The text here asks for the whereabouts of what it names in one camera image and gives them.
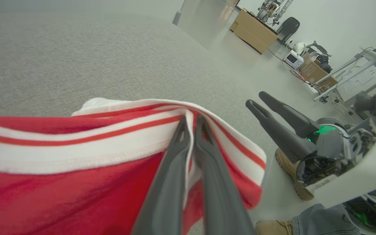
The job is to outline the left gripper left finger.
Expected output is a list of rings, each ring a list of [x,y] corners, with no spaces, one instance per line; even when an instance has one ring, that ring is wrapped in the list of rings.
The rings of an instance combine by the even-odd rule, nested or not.
[[[183,117],[164,153],[131,234],[182,234],[186,159],[190,146],[189,129]]]

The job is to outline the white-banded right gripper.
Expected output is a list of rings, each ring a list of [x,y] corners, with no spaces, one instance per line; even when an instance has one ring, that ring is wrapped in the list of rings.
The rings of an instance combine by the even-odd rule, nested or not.
[[[267,92],[260,99],[295,131],[278,122],[253,100],[245,106],[297,167],[297,180],[324,207],[376,195],[376,117],[350,132],[332,124],[321,125]]]

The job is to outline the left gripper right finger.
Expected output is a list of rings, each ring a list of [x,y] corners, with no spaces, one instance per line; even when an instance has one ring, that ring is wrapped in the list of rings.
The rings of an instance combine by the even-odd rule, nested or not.
[[[255,235],[217,140],[203,116],[196,117],[194,155],[202,174],[205,234]]]

